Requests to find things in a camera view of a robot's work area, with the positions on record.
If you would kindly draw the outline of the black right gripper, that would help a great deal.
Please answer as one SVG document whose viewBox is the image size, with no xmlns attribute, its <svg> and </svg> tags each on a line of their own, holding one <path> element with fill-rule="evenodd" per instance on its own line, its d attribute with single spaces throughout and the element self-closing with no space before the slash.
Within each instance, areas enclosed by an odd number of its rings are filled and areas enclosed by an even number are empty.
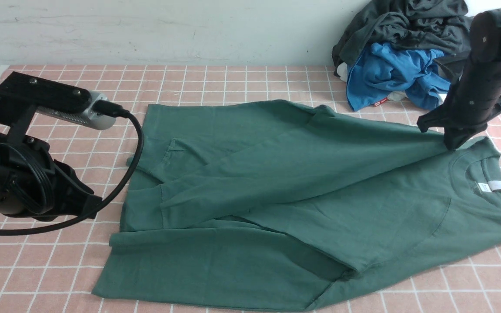
<svg viewBox="0 0 501 313">
<path fill-rule="evenodd" d="M 501 114 L 501 61 L 467 59 L 461 77 L 454 82 L 442 105 L 417 120 L 420 131 L 444 129 L 444 145 L 456 150 L 487 129 Z"/>
</svg>

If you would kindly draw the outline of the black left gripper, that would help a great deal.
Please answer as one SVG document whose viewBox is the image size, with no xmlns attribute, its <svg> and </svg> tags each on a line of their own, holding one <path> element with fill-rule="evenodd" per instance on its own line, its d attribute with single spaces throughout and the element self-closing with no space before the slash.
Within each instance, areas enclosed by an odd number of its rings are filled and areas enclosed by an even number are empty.
<svg viewBox="0 0 501 313">
<path fill-rule="evenodd" d="M 50 222 L 102 202 L 48 143 L 27 135 L 38 107 L 81 113 L 89 98 L 90 90 L 17 72 L 0 84 L 0 214 Z"/>
</svg>

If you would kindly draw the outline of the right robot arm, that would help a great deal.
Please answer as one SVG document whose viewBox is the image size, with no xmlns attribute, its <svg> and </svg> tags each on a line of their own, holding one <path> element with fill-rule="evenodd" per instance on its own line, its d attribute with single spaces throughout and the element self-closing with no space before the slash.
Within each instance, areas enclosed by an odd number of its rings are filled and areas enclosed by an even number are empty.
<svg viewBox="0 0 501 313">
<path fill-rule="evenodd" d="M 501 8 L 475 16 L 471 49 L 437 59 L 451 87 L 443 103 L 419 117 L 417 126 L 444 130 L 444 145 L 455 150 L 501 115 Z"/>
</svg>

